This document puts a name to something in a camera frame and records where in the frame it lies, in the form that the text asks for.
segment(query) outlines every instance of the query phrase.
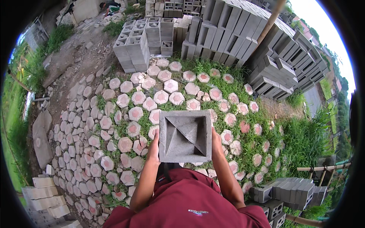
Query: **paving stone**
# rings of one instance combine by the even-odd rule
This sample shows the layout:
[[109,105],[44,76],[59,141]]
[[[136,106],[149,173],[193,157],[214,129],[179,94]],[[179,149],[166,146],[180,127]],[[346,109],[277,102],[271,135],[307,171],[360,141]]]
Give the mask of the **paving stone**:
[[134,185],[135,178],[131,170],[123,171],[120,180],[127,186]]
[[105,171],[114,169],[114,162],[109,156],[104,156],[101,158],[101,166]]
[[174,61],[169,64],[169,68],[171,71],[179,72],[182,69],[182,65],[180,62]]
[[220,134],[222,139],[222,144],[229,145],[233,142],[233,135],[230,130],[224,129],[223,132]]
[[260,154],[255,154],[252,156],[252,162],[255,167],[258,167],[261,164],[262,156]]
[[191,95],[194,95],[194,96],[196,96],[196,94],[200,90],[199,86],[195,85],[192,82],[187,83],[187,85],[184,87],[184,89],[185,89],[185,92],[187,94],[191,94]]
[[255,133],[256,135],[261,135],[261,133],[262,133],[262,127],[261,127],[261,125],[260,125],[260,124],[255,124],[255,125],[253,126],[253,129],[254,129],[254,133]]
[[252,113],[258,112],[258,105],[255,101],[250,101],[250,109]]
[[225,82],[227,82],[228,84],[233,83],[233,77],[232,77],[232,75],[230,75],[230,74],[224,74],[224,75],[223,75],[223,80],[224,80]]
[[173,93],[171,93],[171,95],[169,97],[169,101],[173,105],[181,105],[185,101],[185,98],[184,98],[184,96],[183,96],[182,93],[180,93],[180,92],[173,92]]
[[130,137],[138,136],[140,130],[141,130],[141,126],[135,121],[130,122],[129,125],[127,126],[127,134]]
[[200,81],[200,82],[203,82],[203,83],[207,83],[209,82],[210,80],[210,77],[207,73],[200,73],[198,76],[197,76],[197,79]]
[[132,95],[132,102],[134,105],[143,104],[146,100],[146,95],[142,91],[137,91]]
[[158,59],[157,62],[156,62],[156,66],[166,68],[166,67],[169,66],[169,61],[165,58]]
[[172,73],[168,70],[162,70],[158,73],[158,76],[157,78],[162,81],[162,82],[165,82],[167,80],[170,80],[171,79],[171,75]]
[[110,101],[115,96],[115,91],[112,89],[106,89],[103,93],[103,98],[105,101]]
[[167,80],[164,82],[164,90],[168,93],[173,93],[178,91],[179,87],[178,87],[178,83],[175,80]]
[[196,99],[190,99],[186,101],[186,110],[193,111],[193,110],[200,110],[200,102]]
[[218,88],[212,88],[209,90],[209,95],[212,100],[220,101],[222,99],[222,91]]

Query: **bamboo pole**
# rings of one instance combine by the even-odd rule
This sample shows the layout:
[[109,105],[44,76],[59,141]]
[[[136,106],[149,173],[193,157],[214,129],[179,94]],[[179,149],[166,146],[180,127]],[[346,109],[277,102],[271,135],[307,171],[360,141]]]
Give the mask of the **bamboo pole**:
[[296,217],[296,216],[288,215],[288,214],[286,215],[285,219],[293,221],[295,223],[308,225],[311,227],[324,227],[326,224],[326,222],[324,222],[324,221],[310,220],[310,219]]
[[[314,167],[313,171],[321,171],[321,170],[333,170],[333,169],[339,169],[343,167],[349,167],[351,165],[351,162],[342,164],[342,165],[335,165],[335,166],[321,166],[321,167]],[[298,167],[297,171],[311,171],[311,167]]]

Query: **hexagonal paving stone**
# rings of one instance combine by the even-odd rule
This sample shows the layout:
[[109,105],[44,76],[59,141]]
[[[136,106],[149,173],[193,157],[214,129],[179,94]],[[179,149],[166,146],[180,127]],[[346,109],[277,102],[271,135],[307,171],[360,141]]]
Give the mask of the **hexagonal paving stone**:
[[114,169],[114,162],[109,156],[104,156],[101,158],[101,166],[105,171]]
[[148,136],[153,140],[155,138],[155,130],[160,130],[159,125],[151,126],[148,131]]
[[209,90],[210,98],[215,101],[220,101],[222,99],[222,91],[220,91],[218,88],[212,88]]
[[227,82],[228,84],[233,83],[233,77],[232,77],[232,75],[230,75],[230,74],[224,74],[224,75],[223,75],[223,80],[224,80],[225,82]]
[[187,85],[184,87],[184,89],[185,89],[185,92],[187,94],[191,94],[191,95],[194,95],[194,96],[196,96],[196,94],[200,90],[199,86],[195,85],[192,82],[187,83]]
[[127,134],[130,137],[138,136],[140,130],[141,130],[141,126],[135,121],[130,122],[129,125],[127,126]]
[[123,171],[120,180],[127,186],[134,185],[135,178],[131,170]]
[[146,100],[146,95],[142,91],[137,91],[132,95],[132,102],[134,105],[143,104]]
[[219,70],[212,68],[210,69],[210,76],[211,77],[219,77],[220,78],[220,72]]
[[255,101],[250,101],[250,109],[252,113],[258,112],[258,105]]
[[255,175],[255,183],[259,184],[264,179],[264,174],[262,172],[259,172]]
[[157,109],[157,104],[151,97],[147,97],[147,99],[143,102],[143,108],[147,111],[152,111]]
[[160,111],[161,109],[152,110],[148,119],[152,124],[158,124],[160,122]]
[[231,105],[229,104],[228,101],[222,101],[219,102],[218,107],[219,110],[221,110],[222,112],[228,112],[228,110],[231,108]]
[[270,166],[272,162],[273,157],[271,156],[271,154],[267,154],[265,157],[265,166]]
[[156,103],[158,103],[159,105],[166,103],[168,99],[169,99],[169,95],[167,94],[167,92],[165,92],[163,90],[156,92],[153,97],[153,100]]
[[186,101],[186,110],[193,111],[193,110],[200,110],[200,102],[196,99],[190,99]]
[[157,78],[160,80],[160,81],[162,81],[162,82],[165,82],[165,81],[167,81],[167,80],[169,80],[169,79],[171,79],[171,72],[170,71],[168,71],[168,70],[162,70],[162,71],[160,71],[159,73],[158,73],[158,76],[157,76]]
[[182,69],[182,65],[180,62],[174,61],[169,64],[169,68],[171,71],[180,71]]
[[260,124],[255,124],[255,125],[253,126],[253,129],[254,129],[254,133],[255,133],[256,135],[261,135],[261,133],[262,133],[262,127],[261,127],[261,125],[260,125]]
[[238,104],[239,103],[239,98],[235,93],[228,94],[228,100],[232,104]]
[[227,113],[224,121],[226,122],[226,124],[228,124],[228,126],[233,127],[236,123],[236,116],[232,113]]
[[100,177],[101,171],[102,170],[98,164],[94,163],[90,165],[90,173],[93,177]]
[[112,119],[107,116],[103,116],[100,120],[100,127],[105,130],[109,130],[109,128],[112,126]]
[[122,153],[130,152],[132,146],[133,142],[128,137],[120,138],[118,141],[118,148]]
[[231,168],[231,171],[233,174],[237,173],[238,171],[238,163],[236,161],[230,161],[228,163],[229,167]]
[[182,73],[182,77],[185,81],[188,81],[188,82],[193,82],[196,79],[196,75],[194,74],[194,72],[192,72],[190,70]]
[[262,145],[262,150],[266,153],[269,151],[269,148],[270,148],[270,142],[268,140],[266,140],[264,142],[264,144]]
[[156,85],[156,80],[151,77],[148,77],[143,80],[141,87],[148,90],[151,87],[154,87],[155,85]]
[[167,80],[164,82],[164,90],[168,93],[173,93],[178,90],[178,83],[175,80]]
[[255,167],[259,166],[261,164],[262,156],[260,154],[255,154],[252,156],[252,162]]
[[185,101],[185,98],[184,98],[184,96],[183,96],[182,93],[180,93],[180,92],[173,92],[170,95],[170,97],[169,97],[169,101],[173,105],[181,105]]
[[119,78],[113,78],[112,80],[109,81],[109,87],[112,90],[117,89],[120,86],[120,80]]
[[141,107],[133,107],[128,111],[129,119],[133,121],[139,121],[143,116],[143,110]]
[[234,140],[230,145],[231,153],[234,155],[240,155],[241,154],[241,143],[237,140]]

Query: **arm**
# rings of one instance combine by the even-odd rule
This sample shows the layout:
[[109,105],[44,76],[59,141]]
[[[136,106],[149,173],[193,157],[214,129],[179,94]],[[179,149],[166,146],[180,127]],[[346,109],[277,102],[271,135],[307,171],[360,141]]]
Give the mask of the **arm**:
[[212,127],[212,162],[219,180],[220,190],[226,198],[237,209],[245,207],[242,189],[233,176],[231,168],[224,156],[222,140],[220,135]]
[[130,209],[136,213],[147,206],[153,194],[157,170],[160,165],[158,158],[158,139],[159,132],[155,130],[155,138],[148,149],[147,159],[130,203]]

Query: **sky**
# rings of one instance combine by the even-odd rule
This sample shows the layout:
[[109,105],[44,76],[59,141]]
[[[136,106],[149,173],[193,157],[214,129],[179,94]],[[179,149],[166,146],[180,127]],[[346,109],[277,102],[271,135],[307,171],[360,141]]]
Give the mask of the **sky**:
[[319,35],[320,42],[323,45],[326,43],[327,47],[332,52],[336,52],[338,59],[342,61],[342,64],[339,63],[340,73],[349,82],[347,98],[351,100],[351,93],[356,88],[354,76],[349,56],[335,26],[315,0],[290,0],[290,2],[294,13],[313,27]]

